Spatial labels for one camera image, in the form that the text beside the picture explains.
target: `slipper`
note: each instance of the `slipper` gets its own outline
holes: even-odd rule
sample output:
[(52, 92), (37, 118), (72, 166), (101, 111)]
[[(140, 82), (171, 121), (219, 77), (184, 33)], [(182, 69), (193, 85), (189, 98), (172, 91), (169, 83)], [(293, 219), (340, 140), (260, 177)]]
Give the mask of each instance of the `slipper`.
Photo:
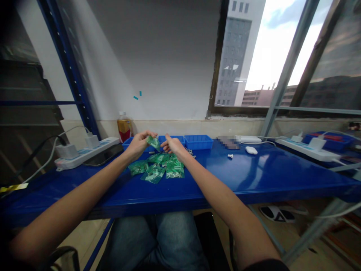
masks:
[(298, 206), (297, 208), (290, 206), (290, 205), (278, 206), (278, 208), (280, 210), (289, 211), (289, 212), (296, 213), (299, 215), (308, 215), (308, 210), (306, 209), (305, 206), (302, 206), (302, 205)]
[(259, 208), (262, 215), (274, 222), (295, 223), (292, 213), (286, 210), (280, 210), (277, 206), (262, 206)]

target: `jeans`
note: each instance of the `jeans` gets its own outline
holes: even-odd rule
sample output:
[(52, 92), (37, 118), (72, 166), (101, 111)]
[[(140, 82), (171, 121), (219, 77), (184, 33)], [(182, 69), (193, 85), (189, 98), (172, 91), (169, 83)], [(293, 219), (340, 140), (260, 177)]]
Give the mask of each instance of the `jeans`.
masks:
[(192, 212), (114, 221), (97, 271), (127, 271), (146, 264), (168, 270), (209, 270)]

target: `small white object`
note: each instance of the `small white object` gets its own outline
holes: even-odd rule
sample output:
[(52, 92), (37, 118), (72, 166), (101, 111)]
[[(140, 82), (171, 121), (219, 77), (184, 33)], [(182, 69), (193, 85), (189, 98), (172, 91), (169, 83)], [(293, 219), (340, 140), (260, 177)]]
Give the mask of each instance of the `small white object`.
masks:
[(258, 151), (254, 147), (250, 147), (250, 146), (246, 147), (246, 152), (248, 152), (249, 154), (254, 154), (254, 155), (256, 155), (258, 153)]
[(87, 137), (85, 138), (85, 142), (88, 145), (89, 149), (94, 149), (99, 146), (99, 140), (96, 135), (93, 135), (92, 132), (87, 133)]
[(322, 150), (325, 143), (326, 143), (325, 139), (320, 139), (318, 137), (314, 137), (313, 139), (311, 139), (308, 146), (310, 148), (313, 148), (313, 149), (317, 150), (317, 151), (320, 151), (320, 150)]
[(252, 135), (235, 135), (235, 140), (241, 143), (260, 143), (262, 139)]
[(118, 137), (108, 137), (103, 139), (99, 142), (99, 147), (95, 149), (90, 149), (88, 147), (78, 150), (77, 157), (74, 159), (71, 158), (59, 158), (55, 160), (55, 165), (58, 167), (57, 170), (64, 170), (64, 169), (72, 169), (77, 166), (80, 166), (86, 160), (92, 158), (93, 156), (97, 155), (98, 153), (106, 150), (107, 148), (119, 144)]
[(333, 159), (339, 160), (341, 157), (338, 154), (323, 149), (318, 151), (316, 149), (311, 148), (308, 144), (302, 142), (300, 143), (294, 142), (291, 139), (277, 139), (276, 143), (285, 145), (291, 149), (299, 151), (300, 153), (306, 154), (307, 156), (310, 156), (322, 162), (331, 162)]
[(303, 137), (298, 136), (298, 135), (293, 135), (293, 136), (291, 137), (291, 140), (292, 140), (292, 141), (295, 141), (295, 142), (302, 142)]
[(56, 152), (61, 158), (64, 159), (74, 159), (75, 157), (79, 156), (79, 153), (76, 151), (74, 144), (56, 146)]

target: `juice bottle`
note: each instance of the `juice bottle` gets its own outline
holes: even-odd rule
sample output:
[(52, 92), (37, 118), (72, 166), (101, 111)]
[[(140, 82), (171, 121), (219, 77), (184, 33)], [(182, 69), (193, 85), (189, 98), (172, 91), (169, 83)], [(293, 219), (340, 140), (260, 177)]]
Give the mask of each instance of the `juice bottle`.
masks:
[(119, 112), (117, 119), (120, 142), (124, 143), (128, 138), (133, 136), (132, 123), (124, 111)]

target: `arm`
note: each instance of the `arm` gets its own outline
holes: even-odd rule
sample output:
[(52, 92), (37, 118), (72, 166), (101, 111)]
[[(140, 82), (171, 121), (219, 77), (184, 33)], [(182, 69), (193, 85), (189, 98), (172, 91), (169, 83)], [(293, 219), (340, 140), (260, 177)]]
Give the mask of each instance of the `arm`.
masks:
[(167, 141), (161, 146), (167, 152), (174, 152), (187, 167), (203, 195), (216, 213), (231, 230), (241, 269), (266, 259), (280, 260), (263, 226), (256, 216), (216, 176), (199, 164), (182, 146), (178, 139), (167, 134)]
[(150, 131), (135, 135), (127, 150), (87, 181), (55, 202), (11, 242), (15, 259), (37, 267), (78, 226), (127, 166), (147, 147)]

